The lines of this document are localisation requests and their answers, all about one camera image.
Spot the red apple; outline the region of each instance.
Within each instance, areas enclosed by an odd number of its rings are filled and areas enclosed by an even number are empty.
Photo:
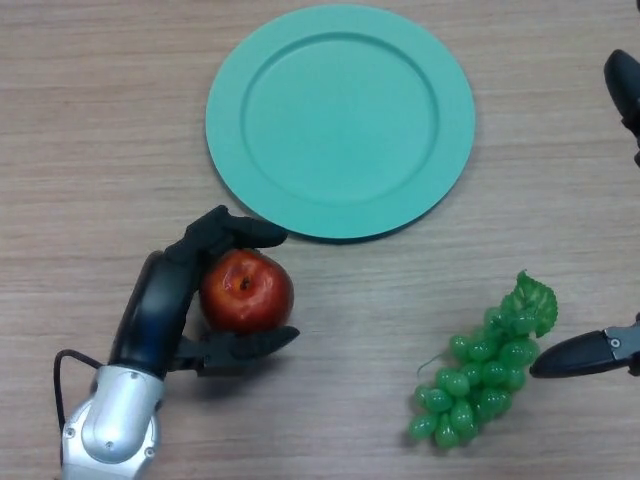
[[[205,274],[200,305],[214,330],[263,332],[289,320],[293,282],[267,256],[255,250],[232,250]]]

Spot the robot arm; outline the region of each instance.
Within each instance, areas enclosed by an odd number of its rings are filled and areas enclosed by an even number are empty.
[[[297,337],[290,326],[246,337],[220,333],[206,342],[182,335],[193,296],[211,264],[232,248],[272,247],[286,238],[275,225],[233,217],[220,206],[191,224],[180,241],[149,255],[107,365],[73,355],[98,372],[94,391],[68,420],[59,388],[62,355],[56,358],[63,480],[140,478],[160,444],[157,412],[168,372],[192,369],[211,375],[222,368],[242,369]]]
[[[622,124],[640,148],[640,63],[615,50],[604,66],[604,78]],[[635,155],[640,167],[640,153]],[[543,352],[530,368],[536,378],[566,378],[626,367],[640,376],[640,314],[628,327],[609,327],[569,338]]]

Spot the plastic fruit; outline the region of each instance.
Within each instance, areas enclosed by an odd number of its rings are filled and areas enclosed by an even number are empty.
[[[255,250],[233,250],[204,275],[200,306],[214,330],[251,334],[286,324],[293,282],[284,268]]]
[[[525,368],[540,354],[531,336],[548,333],[557,317],[553,290],[520,272],[500,306],[485,310],[481,326],[450,337],[448,353],[456,365],[440,368],[432,385],[416,390],[417,403],[427,413],[410,423],[413,438],[454,448],[506,414],[526,383]]]

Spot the green plate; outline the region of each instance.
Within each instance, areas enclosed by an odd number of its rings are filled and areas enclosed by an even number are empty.
[[[449,50],[397,14],[355,5],[288,13],[220,68],[206,109],[211,157],[258,216],[354,240],[420,218],[471,152],[475,109]]]

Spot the wooden table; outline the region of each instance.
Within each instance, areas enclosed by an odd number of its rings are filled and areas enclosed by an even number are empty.
[[[252,30],[314,3],[0,2],[2,479],[59,475],[55,353],[105,360],[146,255],[217,204],[241,213],[205,146],[211,82]],[[172,375],[149,478],[637,478],[640,384],[624,371],[530,381],[448,455],[403,437],[417,366],[521,269],[560,300],[543,347],[640,310],[640,171],[602,74],[614,49],[640,55],[634,2],[370,3],[429,28],[464,66],[478,108],[468,168],[395,236],[274,249],[302,336],[243,382]],[[93,372],[64,365],[69,410]]]

